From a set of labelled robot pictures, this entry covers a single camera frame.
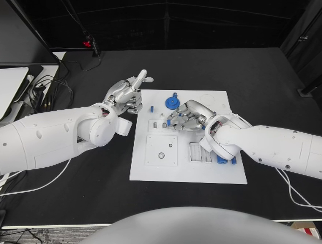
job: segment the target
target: desk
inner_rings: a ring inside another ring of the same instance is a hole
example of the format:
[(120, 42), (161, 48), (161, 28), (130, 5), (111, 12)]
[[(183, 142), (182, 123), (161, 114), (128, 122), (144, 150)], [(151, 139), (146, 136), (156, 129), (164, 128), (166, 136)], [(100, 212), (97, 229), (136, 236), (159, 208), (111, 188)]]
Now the desk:
[[(69, 63), (75, 91), (72, 107), (101, 102), (110, 87), (149, 70), (154, 83), (143, 89), (228, 91), (231, 108), (252, 123), (284, 127), (322, 136), (322, 113), (312, 98), (301, 98), (304, 86), (278, 48), (108, 51), (103, 63), (82, 72)], [(65, 60), (97, 65), (90, 52), (71, 52)], [(56, 109), (69, 102), (61, 89)], [(56, 182), (42, 190), (6, 197), (5, 228), (9, 226), (111, 224), (153, 209), (206, 206), (248, 212), (271, 220), (322, 220), (322, 213), (289, 199), (288, 185), (277, 170), (258, 164), (242, 152), (248, 185), (130, 181), (137, 117), (128, 137), (72, 159)], [(58, 175), (65, 163), (28, 172), (16, 190), (33, 189)], [(292, 184), (311, 203), (322, 205), (322, 180), (289, 173)]]

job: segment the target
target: black table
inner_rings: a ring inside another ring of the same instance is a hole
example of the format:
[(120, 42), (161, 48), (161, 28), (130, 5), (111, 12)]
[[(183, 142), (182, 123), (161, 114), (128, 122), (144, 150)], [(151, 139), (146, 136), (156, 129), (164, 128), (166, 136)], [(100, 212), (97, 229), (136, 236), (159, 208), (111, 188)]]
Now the black table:
[[(98, 68), (84, 72), (75, 63), (68, 78), (75, 91), (74, 108), (101, 102), (110, 87), (149, 70), (154, 83), (143, 89), (228, 91), (231, 108), (254, 124), (322, 136), (322, 113), (312, 98), (301, 98), (304, 84), (278, 48), (108, 51)], [(92, 67), (91, 52), (71, 52), (65, 60)], [(56, 109), (69, 102), (61, 88)], [(176, 206), (233, 209), (271, 220), (322, 219), (322, 213), (289, 199), (288, 185), (277, 170), (242, 152), (248, 185), (130, 181), (137, 116), (128, 137), (72, 159), (56, 182), (45, 189), (6, 197), (5, 226), (111, 224), (144, 211)], [(58, 175), (65, 163), (28, 172), (16, 190), (33, 189)], [(289, 173), (308, 200), (322, 205), (322, 180)]]

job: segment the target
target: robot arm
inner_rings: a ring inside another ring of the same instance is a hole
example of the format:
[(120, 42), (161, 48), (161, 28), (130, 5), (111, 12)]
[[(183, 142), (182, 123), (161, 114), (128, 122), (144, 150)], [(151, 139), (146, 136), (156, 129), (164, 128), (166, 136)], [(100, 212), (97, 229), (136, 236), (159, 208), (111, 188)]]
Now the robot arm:
[(127, 136), (133, 123), (118, 117), (143, 108), (143, 82), (153, 82), (143, 70), (120, 81), (103, 103), (91, 107), (35, 114), (0, 128), (0, 175), (49, 167), (85, 151), (105, 146), (115, 133)]
[(322, 137), (271, 126), (252, 126), (236, 114), (218, 115), (193, 100), (169, 119), (179, 114), (184, 123), (172, 123), (170, 128), (196, 131), (205, 126), (200, 145), (222, 158), (233, 159), (243, 150), (258, 163), (322, 179)]

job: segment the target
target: white cable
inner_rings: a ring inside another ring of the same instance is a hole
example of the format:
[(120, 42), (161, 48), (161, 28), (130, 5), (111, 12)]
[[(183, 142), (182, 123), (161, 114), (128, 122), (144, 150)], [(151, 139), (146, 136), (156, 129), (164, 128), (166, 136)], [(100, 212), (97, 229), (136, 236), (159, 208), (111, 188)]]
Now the white cable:
[(0, 183), (5, 182), (6, 180), (9, 180), (13, 176), (16, 176), (18, 174), (21, 174), (23, 171), (19, 171), (16, 174), (13, 174), (12, 176), (9, 176), (6, 179), (0, 180)]
[(48, 185), (49, 185), (49, 184), (51, 184), (51, 183), (61, 177), (61, 175), (62, 175), (65, 169), (68, 168), (69, 162), (71, 162), (71, 159), (69, 159), (68, 164), (67, 164), (64, 170), (61, 171), (59, 175), (55, 177), (55, 179), (54, 179), (46, 185), (44, 185), (42, 187), (39, 187), (39, 188), (36, 188), (36, 189), (28, 190), (28, 191), (22, 191), (22, 192), (10, 192), (10, 193), (6, 193), (6, 194), (0, 194), (0, 197), (2, 197), (2, 196), (9, 196), (9, 195), (15, 195), (15, 194), (21, 194), (21, 193), (26, 193), (26, 192), (33, 192), (33, 191), (41, 190), (42, 188), (45, 188), (45, 187), (46, 187), (46, 186), (48, 186)]
[[(282, 173), (281, 173), (281, 171), (278, 170), (278, 168), (277, 168), (277, 171), (278, 171), (278, 173), (281, 174), (282, 178), (285, 179), (285, 181), (287, 181), (287, 183), (288, 183), (288, 186), (289, 186), (289, 196), (291, 196), (291, 200), (294, 201), (294, 203), (295, 203), (297, 205), (302, 206), (302, 207), (312, 207), (318, 212), (322, 212), (322, 210), (318, 209), (318, 208), (322, 209), (322, 206), (315, 206), (315, 205), (312, 205), (312, 204), (308, 202), (308, 200), (304, 198), (304, 196), (301, 195), (301, 193), (300, 193), (300, 192), (295, 190), (295, 188), (292, 187), (292, 185), (291, 185), (291, 180), (289, 180), (289, 177), (288, 177), (287, 172), (282, 170), (282, 172), (284, 172), (284, 174), (285, 174), (285, 176), (287, 176), (287, 178), (285, 178), (284, 175), (282, 175)], [(295, 201), (294, 196), (292, 196), (292, 189), (294, 189), (295, 193), (298, 194), (298, 196), (302, 198), (302, 200), (308, 203), (308, 205), (307, 205), (307, 204), (301, 204), (301, 203), (298, 203), (298, 202)]]

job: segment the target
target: black wall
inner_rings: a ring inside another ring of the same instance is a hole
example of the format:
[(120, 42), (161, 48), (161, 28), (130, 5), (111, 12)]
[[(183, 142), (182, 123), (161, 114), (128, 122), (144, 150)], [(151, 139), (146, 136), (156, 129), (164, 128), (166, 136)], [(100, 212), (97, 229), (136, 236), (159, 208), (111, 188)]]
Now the black wall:
[[(59, 0), (18, 0), (51, 47), (85, 36)], [(103, 50), (278, 47), (310, 0), (71, 0)]]

